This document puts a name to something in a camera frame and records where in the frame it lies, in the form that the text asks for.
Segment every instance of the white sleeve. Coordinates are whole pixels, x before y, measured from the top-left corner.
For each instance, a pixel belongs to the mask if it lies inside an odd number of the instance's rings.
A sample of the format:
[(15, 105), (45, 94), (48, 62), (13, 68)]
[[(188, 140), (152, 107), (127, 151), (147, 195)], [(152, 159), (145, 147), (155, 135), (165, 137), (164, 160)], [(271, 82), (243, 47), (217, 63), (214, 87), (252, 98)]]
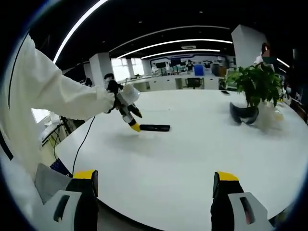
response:
[(28, 36), (20, 74), (25, 78), (27, 98), (32, 108), (47, 109), (71, 119), (86, 119), (107, 112), (114, 105), (114, 95), (104, 87), (79, 84), (35, 48)]
[(254, 64), (257, 65), (257, 64), (259, 64), (259, 63), (261, 63), (261, 62), (263, 62), (262, 56), (258, 56), (258, 57), (256, 58)]

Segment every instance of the green leaves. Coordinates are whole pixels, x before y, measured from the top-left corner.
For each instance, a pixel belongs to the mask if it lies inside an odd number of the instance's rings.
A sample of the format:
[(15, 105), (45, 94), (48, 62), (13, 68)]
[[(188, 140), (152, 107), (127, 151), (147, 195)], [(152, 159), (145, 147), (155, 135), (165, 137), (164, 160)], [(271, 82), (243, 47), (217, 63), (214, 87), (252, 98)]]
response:
[(239, 67), (227, 76), (226, 84), (235, 84), (238, 92), (245, 92), (248, 105), (258, 106), (261, 100), (273, 100), (274, 106), (282, 88), (279, 77), (270, 65), (259, 63), (247, 68)]

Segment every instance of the black cable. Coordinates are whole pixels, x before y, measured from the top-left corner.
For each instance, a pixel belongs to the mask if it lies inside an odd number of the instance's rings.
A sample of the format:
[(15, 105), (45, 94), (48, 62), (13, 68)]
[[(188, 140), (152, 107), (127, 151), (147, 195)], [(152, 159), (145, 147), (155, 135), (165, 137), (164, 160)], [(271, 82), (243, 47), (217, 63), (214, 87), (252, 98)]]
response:
[(74, 163), (73, 163), (72, 175), (74, 175), (75, 162), (76, 162), (76, 159), (77, 159), (78, 152), (79, 152), (79, 150), (81, 149), (81, 146), (83, 145), (83, 143), (86, 141), (86, 138), (87, 138), (87, 136), (88, 136), (88, 133), (89, 133), (89, 131), (90, 131), (90, 128), (91, 128), (91, 125), (92, 125), (94, 119), (95, 119), (95, 117), (93, 117), (93, 120), (91, 121), (90, 126), (89, 126), (89, 129), (88, 129), (88, 132), (87, 132), (85, 138), (83, 139), (83, 142), (81, 143), (81, 145), (79, 146), (79, 148), (78, 148), (78, 150), (77, 150), (77, 153), (76, 153), (76, 156), (75, 156), (75, 160), (74, 160)]
[(58, 128), (58, 133), (56, 132), (56, 134), (57, 134), (56, 139), (54, 139), (54, 137), (51, 136), (51, 137), (53, 138), (53, 140), (54, 140), (53, 155), (54, 155), (54, 158), (55, 158), (56, 160), (57, 160), (58, 158), (56, 157), (55, 148), (56, 148), (56, 145), (58, 144), (58, 142), (57, 142), (58, 138), (59, 138), (59, 141), (61, 142), (61, 140), (60, 140), (60, 128), (61, 128), (61, 127)]
[(66, 130), (66, 127), (64, 127), (64, 129), (65, 129), (66, 136), (69, 136), (68, 131)]

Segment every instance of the window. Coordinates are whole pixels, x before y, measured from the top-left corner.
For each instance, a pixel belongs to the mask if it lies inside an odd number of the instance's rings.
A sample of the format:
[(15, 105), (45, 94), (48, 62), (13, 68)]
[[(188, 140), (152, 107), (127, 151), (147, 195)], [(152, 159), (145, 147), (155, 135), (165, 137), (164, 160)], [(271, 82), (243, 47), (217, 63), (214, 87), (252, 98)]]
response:
[(132, 58), (131, 63), (133, 64), (133, 70), (134, 70), (134, 75), (144, 75), (144, 69), (142, 66), (142, 61), (141, 59), (138, 58)]
[(130, 77), (126, 59), (111, 59), (111, 65), (116, 81)]
[(44, 118), (49, 116), (50, 112), (48, 110), (41, 110), (41, 109), (33, 109), (32, 108), (32, 114), (33, 114), (33, 117), (34, 117), (36, 123), (38, 124)]

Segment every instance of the yellow tip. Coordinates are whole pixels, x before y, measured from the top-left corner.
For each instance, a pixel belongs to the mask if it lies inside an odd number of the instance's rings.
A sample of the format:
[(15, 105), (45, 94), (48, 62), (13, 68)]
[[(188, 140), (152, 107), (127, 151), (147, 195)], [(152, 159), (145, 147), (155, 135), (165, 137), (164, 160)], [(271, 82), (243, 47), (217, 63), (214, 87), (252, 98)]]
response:
[(74, 179), (91, 179), (92, 178), (92, 174), (95, 170), (88, 170), (88, 171), (80, 171), (77, 172), (73, 178)]
[(218, 172), (219, 174), (219, 179), (220, 180), (227, 180), (227, 181), (238, 181), (239, 179), (234, 176), (231, 173), (227, 173), (227, 172)]
[(134, 124), (134, 125), (132, 125), (132, 126), (130, 126), (132, 129), (134, 129), (135, 131), (137, 131), (137, 132), (140, 132), (141, 130), (140, 130), (140, 126), (139, 126), (139, 124)]

